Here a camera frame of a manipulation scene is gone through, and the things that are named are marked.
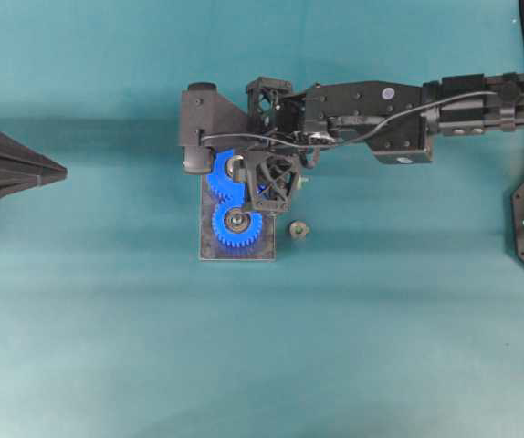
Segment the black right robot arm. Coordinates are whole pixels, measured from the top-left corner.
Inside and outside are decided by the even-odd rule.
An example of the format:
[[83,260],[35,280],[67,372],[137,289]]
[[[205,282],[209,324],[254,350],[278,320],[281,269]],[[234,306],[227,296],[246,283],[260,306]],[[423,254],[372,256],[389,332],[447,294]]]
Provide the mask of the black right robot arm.
[[243,183],[247,211],[282,214],[320,155],[365,143],[384,164],[429,163],[435,135],[524,129],[524,74],[454,76],[411,86],[316,84],[304,91],[250,85],[246,146],[225,171]]

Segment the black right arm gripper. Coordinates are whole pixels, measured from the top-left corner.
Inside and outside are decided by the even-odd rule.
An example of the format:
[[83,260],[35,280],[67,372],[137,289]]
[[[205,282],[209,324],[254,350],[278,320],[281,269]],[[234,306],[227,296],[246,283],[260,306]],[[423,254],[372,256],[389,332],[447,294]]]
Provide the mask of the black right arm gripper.
[[[306,93],[293,91],[289,81],[258,77],[246,86],[247,130],[297,145],[335,143],[326,131],[305,132]],[[301,164],[297,155],[271,151],[240,151],[234,166],[234,179],[244,183],[244,203],[262,214],[284,214],[289,211],[298,189]]]

